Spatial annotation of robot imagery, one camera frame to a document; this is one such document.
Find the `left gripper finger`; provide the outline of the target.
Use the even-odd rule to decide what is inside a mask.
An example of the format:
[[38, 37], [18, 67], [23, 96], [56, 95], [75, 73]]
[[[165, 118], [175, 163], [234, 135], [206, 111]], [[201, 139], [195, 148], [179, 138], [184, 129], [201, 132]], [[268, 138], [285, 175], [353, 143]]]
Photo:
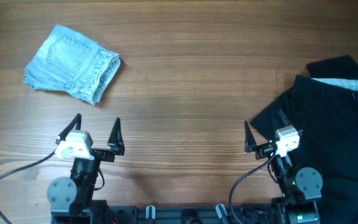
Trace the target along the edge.
[[116, 118], [114, 126], [109, 135], [107, 145], [110, 147], [110, 151], [118, 156], [123, 156], [125, 153], [124, 141], [121, 133], [121, 119]]
[[66, 137], [68, 136], [68, 133], [71, 130], [80, 130], [81, 129], [81, 121], [82, 121], [82, 115], [78, 113], [73, 120], [68, 124], [67, 127], [63, 129], [63, 131], [57, 136], [55, 143], [60, 144], [61, 141], [64, 141]]

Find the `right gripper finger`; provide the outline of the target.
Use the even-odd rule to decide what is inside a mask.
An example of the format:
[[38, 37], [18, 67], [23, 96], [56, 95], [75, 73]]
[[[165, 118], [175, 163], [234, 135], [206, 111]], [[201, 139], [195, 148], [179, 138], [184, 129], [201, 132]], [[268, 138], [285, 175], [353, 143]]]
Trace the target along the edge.
[[245, 146], [244, 146], [244, 150], [247, 153], [251, 153], [251, 152], [255, 151], [255, 149], [257, 147], [257, 143], [255, 141], [254, 135], [252, 134], [252, 131], [250, 129], [248, 121], [244, 121], [244, 127], [245, 127]]
[[295, 127], [291, 124], [290, 120], [282, 110], [278, 111], [278, 116], [282, 124], [284, 125], [283, 128], [277, 130], [278, 134], [303, 134], [302, 129], [295, 129]]

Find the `light blue denim shorts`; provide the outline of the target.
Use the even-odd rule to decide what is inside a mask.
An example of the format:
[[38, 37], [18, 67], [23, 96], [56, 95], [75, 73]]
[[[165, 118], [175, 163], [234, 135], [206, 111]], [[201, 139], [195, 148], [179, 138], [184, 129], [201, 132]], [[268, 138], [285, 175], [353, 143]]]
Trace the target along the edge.
[[56, 25], [25, 67], [24, 83], [34, 90], [64, 91], [95, 105], [120, 66], [118, 53], [77, 31]]

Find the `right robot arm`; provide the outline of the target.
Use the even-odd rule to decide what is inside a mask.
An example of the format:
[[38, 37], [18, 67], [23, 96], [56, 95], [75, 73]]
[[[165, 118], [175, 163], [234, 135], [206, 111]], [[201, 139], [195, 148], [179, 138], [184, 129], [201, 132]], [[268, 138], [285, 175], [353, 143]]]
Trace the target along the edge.
[[299, 148], [303, 131], [296, 129], [281, 110], [278, 118], [279, 128], [275, 137], [264, 144], [256, 143], [249, 123], [244, 123], [245, 152], [253, 152], [257, 160], [268, 159], [269, 172], [282, 193], [281, 197], [271, 200], [267, 210], [268, 222], [319, 223], [316, 202], [321, 199], [322, 175], [314, 167], [295, 162], [292, 153]]

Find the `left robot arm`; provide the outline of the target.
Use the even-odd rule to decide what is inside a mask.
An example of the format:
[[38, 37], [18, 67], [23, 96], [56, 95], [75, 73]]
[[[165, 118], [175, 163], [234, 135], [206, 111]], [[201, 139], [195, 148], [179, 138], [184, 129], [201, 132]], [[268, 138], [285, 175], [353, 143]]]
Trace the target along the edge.
[[103, 177], [102, 162], [114, 162], [125, 152], [121, 120], [116, 118], [108, 138], [108, 148], [93, 147], [90, 133], [81, 129], [81, 115], [57, 136], [54, 154], [59, 159], [73, 158], [69, 177], [59, 177], [47, 190], [52, 223], [117, 223], [106, 200], [94, 200], [98, 177]]

